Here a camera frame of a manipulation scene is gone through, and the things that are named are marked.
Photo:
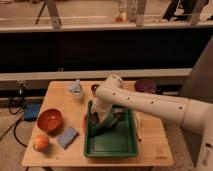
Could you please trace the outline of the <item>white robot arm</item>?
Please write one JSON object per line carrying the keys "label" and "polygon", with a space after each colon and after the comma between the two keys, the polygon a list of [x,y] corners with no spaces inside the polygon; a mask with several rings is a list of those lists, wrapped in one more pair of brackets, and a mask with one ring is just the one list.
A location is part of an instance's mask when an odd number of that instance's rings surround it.
{"label": "white robot arm", "polygon": [[95,90],[92,111],[101,121],[106,119],[112,105],[172,121],[202,136],[196,171],[213,171],[213,104],[199,100],[133,92],[123,88],[119,75],[110,75]]}

